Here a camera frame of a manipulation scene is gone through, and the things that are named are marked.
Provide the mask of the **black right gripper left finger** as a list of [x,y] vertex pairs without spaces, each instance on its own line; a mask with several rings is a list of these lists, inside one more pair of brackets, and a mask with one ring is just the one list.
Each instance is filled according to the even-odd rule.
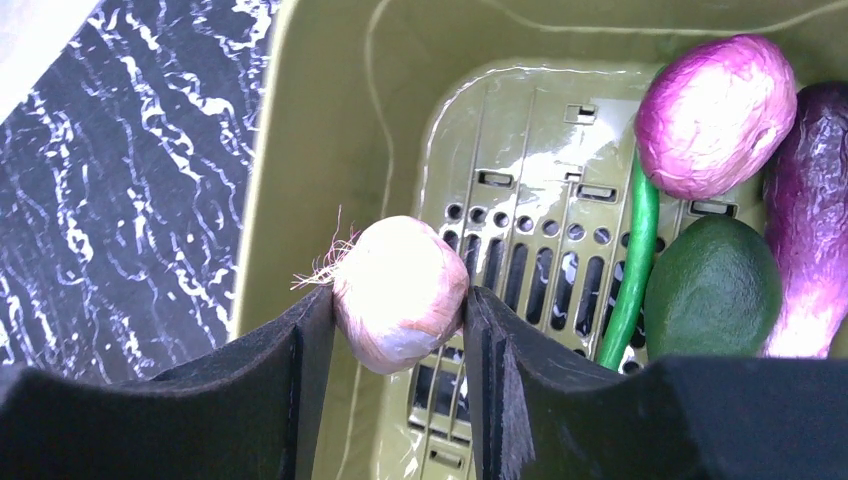
[[308,479],[333,350],[320,287],[277,319],[146,381],[1,370],[5,479]]

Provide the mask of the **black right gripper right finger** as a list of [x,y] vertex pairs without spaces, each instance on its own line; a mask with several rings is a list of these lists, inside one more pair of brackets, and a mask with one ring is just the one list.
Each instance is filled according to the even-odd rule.
[[481,479],[843,479],[843,360],[667,357],[623,375],[475,287],[464,352]]

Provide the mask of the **beige toy garlic bulb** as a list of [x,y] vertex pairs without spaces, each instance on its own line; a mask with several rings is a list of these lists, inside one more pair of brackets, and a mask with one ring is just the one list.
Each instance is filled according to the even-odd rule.
[[389,375],[412,367],[460,328],[470,287],[461,257],[423,221],[405,215],[374,222],[349,240],[334,238],[293,288],[332,290],[334,321],[355,358]]

